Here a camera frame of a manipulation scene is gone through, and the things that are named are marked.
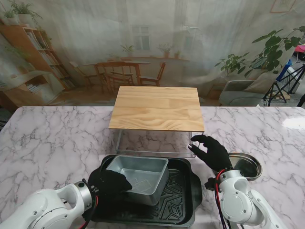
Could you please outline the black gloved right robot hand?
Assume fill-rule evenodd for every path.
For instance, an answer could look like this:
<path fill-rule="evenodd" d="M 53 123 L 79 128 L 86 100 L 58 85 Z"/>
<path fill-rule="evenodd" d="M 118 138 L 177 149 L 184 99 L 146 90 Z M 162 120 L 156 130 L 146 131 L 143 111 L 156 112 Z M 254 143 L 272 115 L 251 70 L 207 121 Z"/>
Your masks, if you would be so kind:
<path fill-rule="evenodd" d="M 205 162 L 210 169 L 219 172 L 222 169 L 233 168 L 227 150 L 216 139 L 206 135 L 195 135 L 191 138 L 191 141 L 199 142 L 207 148 L 207 151 L 205 152 L 194 144 L 188 145 L 188 148 L 199 159 Z"/>

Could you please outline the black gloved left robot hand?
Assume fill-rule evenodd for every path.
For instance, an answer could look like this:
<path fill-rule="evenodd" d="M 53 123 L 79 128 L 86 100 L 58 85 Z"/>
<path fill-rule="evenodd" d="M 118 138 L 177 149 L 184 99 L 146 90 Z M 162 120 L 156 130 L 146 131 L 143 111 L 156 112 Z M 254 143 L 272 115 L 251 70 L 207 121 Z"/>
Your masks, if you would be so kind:
<path fill-rule="evenodd" d="M 90 186 L 98 189 L 98 206 L 112 202 L 122 201 L 128 197 L 127 191 L 132 185 L 125 175 L 111 170 L 94 170 L 88 180 Z"/>

